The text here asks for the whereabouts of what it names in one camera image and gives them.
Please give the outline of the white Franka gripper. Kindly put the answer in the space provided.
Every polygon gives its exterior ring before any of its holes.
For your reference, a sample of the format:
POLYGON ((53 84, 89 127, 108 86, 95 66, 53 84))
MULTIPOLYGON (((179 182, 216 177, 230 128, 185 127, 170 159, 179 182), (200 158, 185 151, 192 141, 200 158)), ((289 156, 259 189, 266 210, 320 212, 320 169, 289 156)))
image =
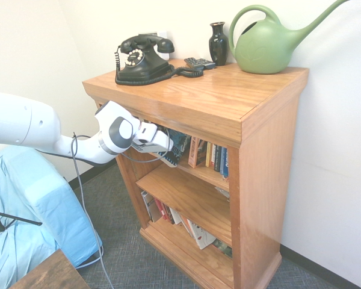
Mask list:
POLYGON ((141 153, 166 152, 173 140, 154 123, 142 122, 132 140, 132 147, 141 153))

